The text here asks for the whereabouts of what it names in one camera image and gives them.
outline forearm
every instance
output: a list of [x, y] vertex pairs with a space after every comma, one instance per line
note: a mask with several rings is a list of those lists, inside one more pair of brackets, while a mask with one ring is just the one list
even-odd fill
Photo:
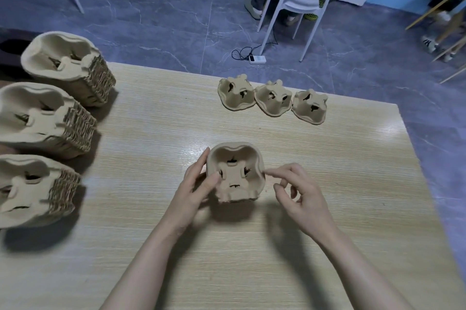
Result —
[[318, 243], [338, 272], [355, 310], [414, 310], [341, 230], [332, 228]]
[[159, 225], [150, 233], [101, 310], [153, 310], [176, 236]]

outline wooden table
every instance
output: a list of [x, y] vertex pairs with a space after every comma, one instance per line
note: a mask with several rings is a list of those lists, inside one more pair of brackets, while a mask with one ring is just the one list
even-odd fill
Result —
[[[206, 146], [249, 141], [266, 167], [296, 161], [336, 222], [418, 310], [464, 310], [464, 285], [398, 107], [329, 95], [326, 121], [226, 110], [218, 79], [110, 64], [119, 95], [84, 173], [79, 218], [2, 231], [0, 309], [97, 309]], [[318, 246], [267, 184], [255, 203], [208, 206], [174, 250], [160, 307], [352, 309]]]

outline white power strip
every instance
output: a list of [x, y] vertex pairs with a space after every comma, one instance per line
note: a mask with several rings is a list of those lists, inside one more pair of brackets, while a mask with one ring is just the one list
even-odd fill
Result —
[[249, 63], [252, 65], [263, 65], [265, 62], [265, 56], [249, 56]]

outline floor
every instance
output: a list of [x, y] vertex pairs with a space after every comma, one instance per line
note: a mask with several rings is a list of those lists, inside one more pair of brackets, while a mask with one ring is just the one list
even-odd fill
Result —
[[108, 61], [221, 77], [247, 73], [251, 81], [281, 78], [286, 86], [396, 103], [427, 178], [466, 281], [466, 73], [461, 65], [431, 63], [419, 38], [405, 31], [417, 16], [381, 6], [329, 5], [303, 62], [311, 22], [275, 26], [279, 45], [267, 45], [265, 65], [234, 60], [232, 50], [258, 46], [265, 28], [244, 0], [0, 0], [0, 26], [63, 30], [91, 40]]

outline chair seat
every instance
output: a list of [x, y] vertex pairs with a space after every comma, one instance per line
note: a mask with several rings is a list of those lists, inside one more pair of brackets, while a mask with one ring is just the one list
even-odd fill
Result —
[[285, 0], [283, 8], [286, 10], [306, 14], [312, 10], [320, 10], [319, 0]]

